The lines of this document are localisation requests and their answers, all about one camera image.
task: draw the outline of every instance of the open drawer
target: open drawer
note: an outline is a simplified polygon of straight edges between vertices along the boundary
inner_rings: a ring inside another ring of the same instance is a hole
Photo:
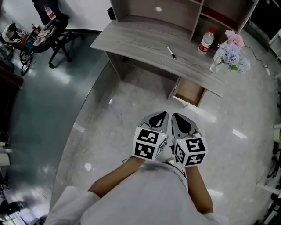
[[[170,96],[181,101],[184,106],[199,107],[203,99],[205,88],[184,78],[179,78]]]

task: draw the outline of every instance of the white wall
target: white wall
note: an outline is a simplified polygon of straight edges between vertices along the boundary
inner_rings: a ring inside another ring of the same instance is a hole
[[[58,0],[60,10],[67,14],[70,29],[104,30],[110,23],[107,10],[111,7],[109,0]],[[32,24],[42,25],[40,17],[31,0],[3,0],[2,12],[5,16],[31,30]]]
[[[111,7],[109,0],[60,0],[60,9],[67,14],[68,28],[104,30],[110,23],[107,10]]]

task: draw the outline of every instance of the water bottle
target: water bottle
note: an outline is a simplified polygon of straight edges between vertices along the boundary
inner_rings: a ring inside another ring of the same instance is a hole
[[[209,32],[204,34],[203,40],[202,40],[202,42],[200,43],[200,45],[198,47],[198,52],[200,54],[206,54],[207,53],[207,51],[209,50],[211,44],[214,41],[214,33],[215,33],[215,29],[211,27]]]
[[[53,11],[48,7],[47,5],[44,6],[45,12],[47,13],[48,17],[53,20],[56,18],[56,15],[53,13]]]

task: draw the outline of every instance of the red bottle cap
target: red bottle cap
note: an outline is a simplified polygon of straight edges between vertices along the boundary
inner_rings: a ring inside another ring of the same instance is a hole
[[[211,33],[215,33],[215,29],[213,27],[210,28],[209,30]]]

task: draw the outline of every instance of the pen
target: pen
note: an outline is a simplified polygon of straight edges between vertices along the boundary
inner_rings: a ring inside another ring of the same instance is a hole
[[[174,59],[176,59],[176,56],[174,55],[174,53],[172,52],[172,50],[170,49],[170,47],[167,45],[167,49],[169,50],[169,52],[172,54],[172,57]]]

